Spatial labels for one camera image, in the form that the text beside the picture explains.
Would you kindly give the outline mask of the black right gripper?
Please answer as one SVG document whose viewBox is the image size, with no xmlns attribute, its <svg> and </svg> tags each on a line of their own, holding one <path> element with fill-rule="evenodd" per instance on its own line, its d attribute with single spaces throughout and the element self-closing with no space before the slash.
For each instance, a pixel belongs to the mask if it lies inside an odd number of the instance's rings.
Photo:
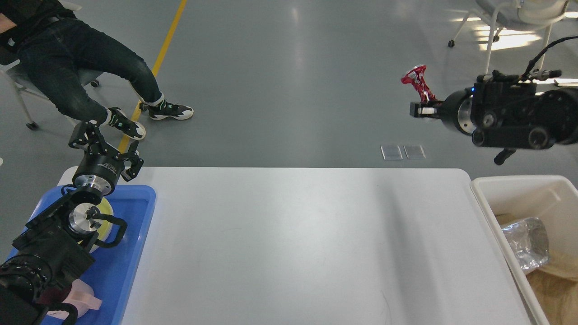
<svg viewBox="0 0 578 325">
<path fill-rule="evenodd" d="M 445 127 L 462 135 L 471 136 L 475 131 L 471 92 L 467 90 L 455 91 L 445 101 L 410 102 L 410 115 L 417 119 L 442 119 Z"/>
</svg>

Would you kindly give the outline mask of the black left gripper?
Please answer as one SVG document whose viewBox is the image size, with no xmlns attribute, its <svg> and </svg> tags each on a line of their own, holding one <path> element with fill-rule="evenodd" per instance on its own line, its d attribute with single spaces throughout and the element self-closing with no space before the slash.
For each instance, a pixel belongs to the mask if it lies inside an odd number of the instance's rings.
<svg viewBox="0 0 578 325">
<path fill-rule="evenodd" d="M 111 153 L 111 146 L 105 141 L 98 126 L 86 121 L 76 124 L 68 146 L 83 150 L 85 155 L 72 178 L 73 184 L 114 189 L 120 176 L 127 182 L 135 179 L 144 164 L 139 156 L 138 145 L 138 140 L 132 141 L 128 151 L 120 153 L 118 160 L 115 160 L 105 156 Z"/>
</svg>

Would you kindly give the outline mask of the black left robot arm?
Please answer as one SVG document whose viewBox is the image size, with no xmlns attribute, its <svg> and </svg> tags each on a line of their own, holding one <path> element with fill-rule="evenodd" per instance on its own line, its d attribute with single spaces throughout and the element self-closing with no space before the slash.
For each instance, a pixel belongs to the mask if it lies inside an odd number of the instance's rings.
<svg viewBox="0 0 578 325">
<path fill-rule="evenodd" d="M 99 128 L 81 122 L 74 128 L 71 148 L 84 151 L 69 192 L 26 224 L 13 241 L 16 254 L 1 265 L 1 323 L 39 325 L 49 312 L 66 312 L 65 325 L 74 325 L 78 309 L 71 303 L 43 303 L 46 290 L 72 287 L 91 267 L 93 246 L 112 248 L 123 239 L 127 223 L 104 214 L 97 205 L 113 193 L 119 178 L 130 181 L 143 165 L 138 141 L 121 153 L 105 141 Z"/>
</svg>

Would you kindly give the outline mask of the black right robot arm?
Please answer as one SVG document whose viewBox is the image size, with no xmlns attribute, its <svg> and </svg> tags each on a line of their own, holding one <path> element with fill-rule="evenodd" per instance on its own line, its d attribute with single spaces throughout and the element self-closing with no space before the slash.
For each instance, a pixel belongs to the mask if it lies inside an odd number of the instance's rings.
<svg viewBox="0 0 578 325">
<path fill-rule="evenodd" d="M 494 163 L 502 165 L 518 149 L 544 150 L 555 144 L 578 141 L 578 91 L 575 86 L 557 86 L 537 94 L 537 82 L 555 79 L 561 70 L 539 70 L 536 63 L 547 50 L 571 37 L 545 46 L 528 62 L 522 74 L 494 70 L 477 76 L 475 84 L 439 100 L 424 80 L 425 65 L 411 68 L 401 78 L 420 96 L 410 104 L 415 118 L 440 119 L 443 124 L 468 135 L 478 147 L 500 148 Z"/>
</svg>

